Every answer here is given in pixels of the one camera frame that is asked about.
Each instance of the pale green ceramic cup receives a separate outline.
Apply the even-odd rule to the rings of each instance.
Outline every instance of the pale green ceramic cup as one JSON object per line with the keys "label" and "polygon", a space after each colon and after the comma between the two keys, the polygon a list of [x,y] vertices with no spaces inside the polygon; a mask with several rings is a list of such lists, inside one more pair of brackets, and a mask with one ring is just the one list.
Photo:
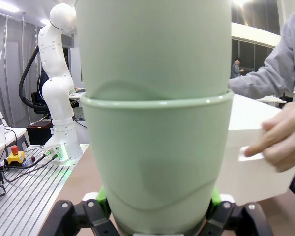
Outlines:
{"label": "pale green ceramic cup", "polygon": [[170,101],[81,98],[116,222],[132,233],[178,234],[203,219],[218,178],[233,93]]}
{"label": "pale green ceramic cup", "polygon": [[78,0],[89,98],[153,101],[227,92],[231,0]]}

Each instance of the ceiling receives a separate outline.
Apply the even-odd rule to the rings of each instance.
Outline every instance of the ceiling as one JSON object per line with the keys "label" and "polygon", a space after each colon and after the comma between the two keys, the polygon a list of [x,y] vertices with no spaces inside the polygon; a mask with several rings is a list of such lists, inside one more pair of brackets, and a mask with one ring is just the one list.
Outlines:
{"label": "ceiling", "polygon": [[40,22],[42,19],[49,19],[50,10],[58,3],[67,3],[74,6],[76,0],[1,0],[15,7],[19,8],[20,11],[12,13],[0,9],[0,14],[8,15],[13,18],[22,20],[23,12],[25,22],[32,23],[39,26],[44,26]]}

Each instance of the screw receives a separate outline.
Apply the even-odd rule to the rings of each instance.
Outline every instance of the screw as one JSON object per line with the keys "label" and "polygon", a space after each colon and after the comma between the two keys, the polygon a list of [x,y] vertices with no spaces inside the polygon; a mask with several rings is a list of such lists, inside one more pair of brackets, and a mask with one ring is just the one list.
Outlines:
{"label": "screw", "polygon": [[223,207],[228,209],[231,207],[231,204],[229,202],[225,202],[225,203],[223,203]]}
{"label": "screw", "polygon": [[251,210],[254,210],[254,209],[255,209],[255,205],[254,205],[254,204],[250,204],[250,205],[248,206],[248,208],[251,209]]}

